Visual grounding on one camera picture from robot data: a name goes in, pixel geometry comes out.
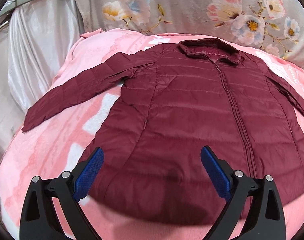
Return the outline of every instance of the jacket collar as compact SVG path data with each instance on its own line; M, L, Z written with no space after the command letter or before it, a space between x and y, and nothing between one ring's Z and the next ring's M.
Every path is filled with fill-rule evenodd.
M233 64L238 64L241 60L239 50L229 44L226 44L218 38L181 41L179 46L189 57L209 57L214 53L207 50L207 48L217 48L226 52L226 56L221 55L220 59L223 58Z

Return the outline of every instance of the white satin fabric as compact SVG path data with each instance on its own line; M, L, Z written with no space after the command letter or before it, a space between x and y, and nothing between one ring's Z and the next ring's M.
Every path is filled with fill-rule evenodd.
M14 11L9 25L8 82L25 113L46 93L78 38L75 0L35 0Z
M8 0L5 6L15 2ZM28 108L52 84L79 39L75 0L35 0L0 31L0 161Z

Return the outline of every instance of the jacket sleeve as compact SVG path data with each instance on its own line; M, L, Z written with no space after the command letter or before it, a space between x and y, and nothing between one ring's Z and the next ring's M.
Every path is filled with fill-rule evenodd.
M273 83L273 85L287 97L288 101L303 115L304 117L304 99L298 92L283 78L279 77L265 64L265 62L257 58L257 64L263 71L265 76Z
M162 52L162 44L131 55L118 52L104 63L82 71L38 100L28 110L22 131L26 132L64 109L91 99L116 85L122 78L133 77L140 68L156 62Z

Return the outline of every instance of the maroon puffer jacket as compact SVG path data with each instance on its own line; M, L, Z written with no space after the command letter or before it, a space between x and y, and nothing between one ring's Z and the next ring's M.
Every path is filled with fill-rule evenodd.
M293 106L304 99L259 58L219 39L117 53L50 90L23 131L126 81L95 147L104 165L90 195L107 206L165 223L214 223L225 201L200 161L209 145L248 176L271 174L283 204L304 193L304 134ZM243 212L248 212L249 203Z

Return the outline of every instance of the blue gripper pad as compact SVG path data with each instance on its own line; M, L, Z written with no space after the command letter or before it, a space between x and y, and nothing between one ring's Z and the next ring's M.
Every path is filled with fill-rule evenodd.
M89 192L96 175L100 171L103 162L104 152L102 149L98 148L75 181L73 198L76 202L79 202L80 199L87 196L87 193Z
M203 147L201 150L201 162L219 197L224 198L228 202L231 198L231 182L225 175L217 160L206 147Z

